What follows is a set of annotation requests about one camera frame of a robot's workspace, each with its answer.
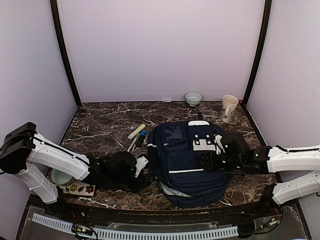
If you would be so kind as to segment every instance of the yellow marker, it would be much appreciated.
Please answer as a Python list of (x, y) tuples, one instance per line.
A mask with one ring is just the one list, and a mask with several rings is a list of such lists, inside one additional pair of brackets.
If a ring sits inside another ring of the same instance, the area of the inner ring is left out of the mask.
[(135, 137), (135, 135), (137, 135), (138, 133), (140, 133), (144, 128), (146, 127), (146, 125), (141, 124), (136, 130), (133, 131), (133, 133), (131, 133), (128, 136), (128, 139), (133, 139)]

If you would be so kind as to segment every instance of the white cable tray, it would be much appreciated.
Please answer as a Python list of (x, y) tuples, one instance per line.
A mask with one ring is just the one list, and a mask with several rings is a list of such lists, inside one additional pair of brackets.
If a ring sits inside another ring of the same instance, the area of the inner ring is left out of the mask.
[[(71, 229), (73, 224), (71, 222), (37, 213), (33, 214), (32, 221), (67, 234), (72, 234)], [(116, 231), (99, 227), (94, 227), (93, 229), (100, 240), (215, 240), (239, 235), (237, 226), (204, 231), (168, 233)]]

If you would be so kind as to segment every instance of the white mug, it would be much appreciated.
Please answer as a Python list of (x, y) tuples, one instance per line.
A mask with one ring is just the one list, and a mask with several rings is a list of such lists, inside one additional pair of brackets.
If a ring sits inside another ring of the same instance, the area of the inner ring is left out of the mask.
[(221, 120), (225, 123), (230, 122), (238, 106), (239, 100), (232, 95), (224, 95), (222, 98)]

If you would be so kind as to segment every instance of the reflective stripe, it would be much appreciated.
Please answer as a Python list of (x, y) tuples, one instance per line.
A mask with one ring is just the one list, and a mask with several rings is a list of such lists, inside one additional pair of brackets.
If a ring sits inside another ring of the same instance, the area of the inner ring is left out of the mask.
[(190, 172), (200, 172), (204, 171), (203, 168), (201, 169), (190, 169), (190, 170), (179, 170), (179, 171), (169, 171), (170, 174), (179, 174), (179, 173), (190, 173)]

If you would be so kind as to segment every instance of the robotic arm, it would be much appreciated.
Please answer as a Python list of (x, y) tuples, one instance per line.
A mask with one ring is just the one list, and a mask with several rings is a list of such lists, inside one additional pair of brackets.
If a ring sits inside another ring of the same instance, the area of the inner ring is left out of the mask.
[(266, 186), (260, 199), (263, 205), (277, 206), (320, 192), (320, 145), (288, 149), (280, 146), (261, 146), (250, 150), (240, 133), (226, 134), (220, 142), (223, 147), (221, 154), (208, 151), (199, 158), (205, 170), (225, 169), (243, 174), (312, 171), (289, 182)]
[(0, 169), (13, 174), (34, 191), (44, 203), (54, 204), (63, 197), (37, 168), (35, 163), (71, 175), (91, 185), (116, 187), (138, 192), (150, 184), (141, 171), (148, 160), (138, 160), (129, 152), (117, 152), (112, 157), (89, 157), (67, 150), (36, 132), (28, 122), (7, 134), (0, 148)]

